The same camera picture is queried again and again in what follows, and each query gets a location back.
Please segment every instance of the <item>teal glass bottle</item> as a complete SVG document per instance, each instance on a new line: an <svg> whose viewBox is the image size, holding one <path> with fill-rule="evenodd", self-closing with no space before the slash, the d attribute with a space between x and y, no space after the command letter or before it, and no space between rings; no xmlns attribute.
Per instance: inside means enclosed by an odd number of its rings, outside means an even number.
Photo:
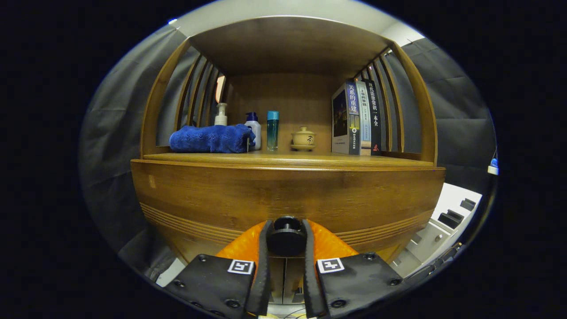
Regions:
<svg viewBox="0 0 567 319"><path fill-rule="evenodd" d="M278 125L280 123L280 113L278 111L268 111L268 150L278 150Z"/></svg>

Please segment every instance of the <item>black knob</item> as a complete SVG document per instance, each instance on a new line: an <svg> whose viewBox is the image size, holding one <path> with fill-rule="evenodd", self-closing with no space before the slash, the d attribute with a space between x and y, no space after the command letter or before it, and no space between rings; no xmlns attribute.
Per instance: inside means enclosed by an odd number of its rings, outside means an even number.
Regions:
<svg viewBox="0 0 567 319"><path fill-rule="evenodd" d="M297 256L305 251L307 236L301 222L293 216L283 216L274 222L266 242L268 250L283 257Z"/></svg>

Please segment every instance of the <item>soap dispenser bottle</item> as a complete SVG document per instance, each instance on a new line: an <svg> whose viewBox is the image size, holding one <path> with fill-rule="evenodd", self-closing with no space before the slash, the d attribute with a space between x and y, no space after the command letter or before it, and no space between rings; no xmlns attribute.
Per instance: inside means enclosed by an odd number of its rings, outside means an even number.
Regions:
<svg viewBox="0 0 567 319"><path fill-rule="evenodd" d="M218 115L214 117L214 125L224 125L226 126L227 117L225 115L226 112L226 103L218 103Z"/></svg>
<svg viewBox="0 0 567 319"><path fill-rule="evenodd" d="M249 129L252 130L252 133L254 133L254 135L256 135L256 138L254 139L254 142L256 142L256 146L254 146L254 150L259 150L260 147L262 146L262 136L261 136L261 126L260 123L258 123L258 116L256 115L256 112L248 112L246 113L246 115L248 115L248 117L246 118L246 123L244 123L244 125L246 125Z"/></svg>

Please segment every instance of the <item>wooden cabinet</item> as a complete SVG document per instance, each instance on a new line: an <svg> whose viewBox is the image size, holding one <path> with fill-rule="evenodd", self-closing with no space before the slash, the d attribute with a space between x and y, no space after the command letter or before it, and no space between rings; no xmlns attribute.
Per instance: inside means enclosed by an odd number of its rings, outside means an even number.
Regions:
<svg viewBox="0 0 567 319"><path fill-rule="evenodd" d="M190 47L200 55L182 84L174 128L212 125L210 117L203 116L215 111L210 109L214 92L207 89L214 85L208 82L224 75L221 99L229 105L229 125L243 123L246 112L257 112L263 126L261 150L177 154L169 146L156 145L166 87ZM396 103L395 112L385 112L384 156L331 153L331 95L347 78L360 74L376 81L386 106L390 93L399 101L383 58L390 49L418 101L422 152L403 152L403 131L397 141L391 140L391 123L403 128L403 114ZM206 72L204 66L195 67L203 59ZM387 76L376 73L377 68L383 68ZM268 110L280 112L277 152L265 150ZM188 120L182 123L185 113ZM291 133L300 126L318 134L312 152L289 147ZM393 144L399 152L392 151ZM367 30L302 16L250 19L187 38L154 82L140 150L140 158L132 160L140 205L184 262L199 253L216 254L251 226L283 215L311 219L358 252L377 251L391 262L427 225L445 179L445 169L437 167L431 100L409 57L392 40ZM286 289L295 288L298 280L287 278L275 298L286 299Z"/></svg>

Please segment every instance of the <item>cable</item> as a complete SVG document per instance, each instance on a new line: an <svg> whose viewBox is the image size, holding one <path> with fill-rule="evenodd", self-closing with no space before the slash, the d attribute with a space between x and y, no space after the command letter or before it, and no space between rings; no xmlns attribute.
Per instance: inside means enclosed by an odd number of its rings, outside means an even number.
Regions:
<svg viewBox="0 0 567 319"><path fill-rule="evenodd" d="M294 314L294 313L296 313L296 312L298 312L298 311L302 311L302 310L305 310L305 308L298 309L298 310L296 310L296 311L294 311L294 312L288 314L288 315L285 316L283 319L289 318L289 316L291 316L292 314Z"/></svg>

